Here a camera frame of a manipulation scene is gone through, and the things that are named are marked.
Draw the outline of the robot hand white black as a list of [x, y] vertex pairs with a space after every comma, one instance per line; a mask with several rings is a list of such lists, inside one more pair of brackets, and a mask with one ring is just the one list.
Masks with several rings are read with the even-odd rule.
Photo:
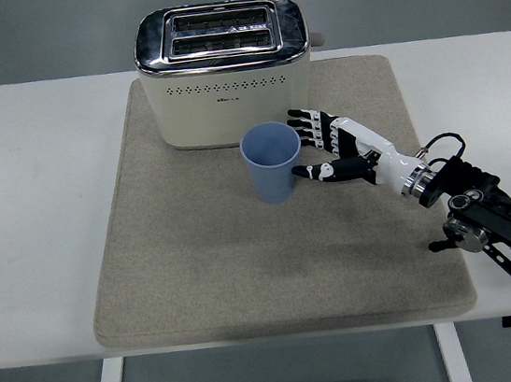
[[325, 183], [360, 178], [407, 195], [428, 169], [422, 159], [399, 153], [389, 140], [353, 119], [311, 109], [290, 109], [287, 115], [303, 147], [334, 156], [331, 162], [297, 165], [291, 169], [296, 176]]

